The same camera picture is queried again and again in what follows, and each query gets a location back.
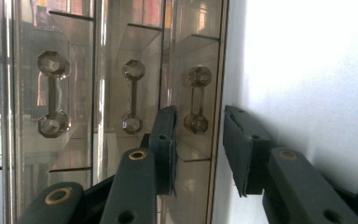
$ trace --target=glass panel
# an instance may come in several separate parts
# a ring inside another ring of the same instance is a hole
[[[219,110],[222,1],[167,1],[166,8],[172,17],[164,27],[160,103],[178,109],[179,161],[177,197],[168,200],[165,223],[206,223],[211,214],[208,191],[213,188],[210,172]]]
[[[91,185],[92,1],[21,1],[14,8],[16,207],[46,187]],[[51,14],[50,11],[63,14]]]
[[[112,30],[115,32],[108,33],[112,73],[107,94],[111,97],[107,99],[106,114],[109,115],[108,130],[117,138],[116,150],[123,153],[140,146],[144,134],[151,132],[157,115],[162,8],[159,0],[114,1],[113,4]],[[140,63],[145,73],[139,80],[124,76],[126,64]],[[129,132],[126,127],[130,126],[138,128]]]

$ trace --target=black bracket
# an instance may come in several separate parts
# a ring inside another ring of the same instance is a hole
[[[148,148],[124,153],[103,210],[101,224],[156,223],[155,156]]]
[[[150,134],[149,148],[154,152],[157,170],[157,194],[171,195],[176,178],[176,107],[159,110]]]
[[[241,195],[260,194],[269,223],[358,223],[358,195],[338,193],[299,152],[272,149],[244,110],[226,106],[224,147]]]
[[[240,196],[261,194],[271,148],[266,131],[246,111],[227,105],[223,146]]]

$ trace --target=chrome handle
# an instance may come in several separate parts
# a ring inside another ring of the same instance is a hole
[[[129,60],[123,66],[123,76],[129,82],[127,112],[122,117],[121,128],[128,134],[138,133],[143,128],[142,119],[136,115],[137,82],[145,76],[145,66],[137,60]]]
[[[38,131],[46,138],[56,138],[71,128],[70,117],[62,111],[60,80],[71,72],[71,65],[61,54],[45,51],[37,57],[37,67],[48,77],[48,113],[38,121]]]
[[[185,128],[195,134],[205,133],[208,130],[208,120],[203,113],[204,88],[211,83],[212,74],[207,67],[191,68],[186,73],[186,82],[191,86],[190,113],[185,116]]]

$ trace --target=vertical metal strip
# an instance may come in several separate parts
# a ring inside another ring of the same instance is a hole
[[[224,71],[225,71],[225,56],[226,56],[226,44],[227,44],[227,14],[229,7],[229,0],[222,0],[222,10],[220,19],[220,42],[219,42],[219,59],[217,68],[217,84],[216,84],[216,97],[214,105],[214,123],[213,123],[213,147],[211,155],[211,168],[209,177],[209,188],[208,188],[208,207],[206,215],[206,223],[212,223],[213,215],[213,196],[214,196],[214,185],[216,179],[216,165],[217,165],[217,150],[219,148],[219,134],[220,128],[223,125],[221,108],[222,108],[222,93],[223,93],[223,82],[224,82]]]
[[[166,13],[166,6],[167,6],[167,0],[162,1],[161,6],[161,34],[160,34],[160,50],[159,50],[159,77],[158,77],[158,109],[161,109],[161,95],[165,94],[165,92],[162,92],[162,65],[164,60],[164,38],[165,38],[165,13]]]
[[[16,223],[19,208],[18,193],[19,168],[21,168],[21,157],[17,152],[18,141],[16,132],[19,130],[16,117],[18,108],[15,105],[17,89],[15,74],[19,71],[16,63],[20,55],[15,48],[19,44],[20,10],[15,0],[0,1],[0,72],[2,78],[2,166],[3,166],[3,197],[4,197],[4,223]]]
[[[96,110],[96,122],[97,122],[97,144],[93,152],[93,185],[100,183],[105,180],[107,177],[107,160],[106,157],[106,147],[104,143],[104,132],[105,132],[105,117],[104,117],[104,108],[105,108],[105,85],[106,85],[106,22],[107,22],[107,12],[108,12],[108,1],[94,1],[94,76],[95,76],[95,86],[97,90],[96,100],[97,104],[94,106],[97,107]]]
[[[170,52],[169,52],[169,80],[167,90],[167,102],[166,105],[172,104],[172,85],[174,85],[173,74],[175,74],[175,62],[176,62],[176,21],[177,21],[177,9],[178,0],[172,0],[171,9],[171,33],[170,33]]]
[[[15,147],[15,174],[16,174],[16,186],[15,193],[17,197],[16,204],[16,215],[17,217],[22,214],[25,210],[25,177],[23,175],[24,171],[24,147],[22,145],[23,138],[23,125],[22,125],[22,112],[23,112],[23,72],[22,72],[22,43],[21,43],[21,2],[13,0],[13,66],[14,73],[14,141]]]

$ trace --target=white wall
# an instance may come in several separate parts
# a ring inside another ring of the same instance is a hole
[[[230,0],[223,104],[357,192],[358,1]],[[239,198],[220,146],[213,223],[267,223],[260,199]]]

